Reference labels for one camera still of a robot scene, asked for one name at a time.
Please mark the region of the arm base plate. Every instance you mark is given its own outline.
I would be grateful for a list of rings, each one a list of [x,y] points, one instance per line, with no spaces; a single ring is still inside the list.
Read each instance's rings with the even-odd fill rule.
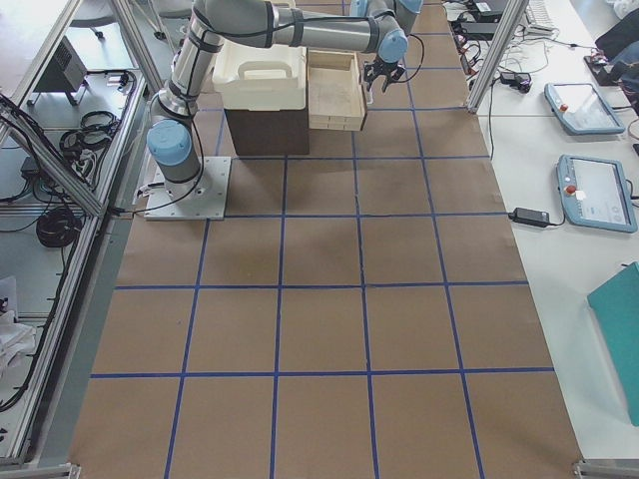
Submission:
[[[204,173],[189,184],[165,181],[160,167],[151,161],[153,179],[147,189],[143,216],[149,221],[222,220],[225,217],[232,158],[204,157]]]

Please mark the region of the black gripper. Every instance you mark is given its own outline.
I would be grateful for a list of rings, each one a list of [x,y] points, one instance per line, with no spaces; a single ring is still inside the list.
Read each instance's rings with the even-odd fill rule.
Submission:
[[[385,93],[391,85],[402,82],[401,77],[405,68],[399,62],[385,62],[376,57],[373,61],[365,61],[362,70],[362,88],[367,98],[373,97],[373,82],[380,76],[384,77],[381,91]]]

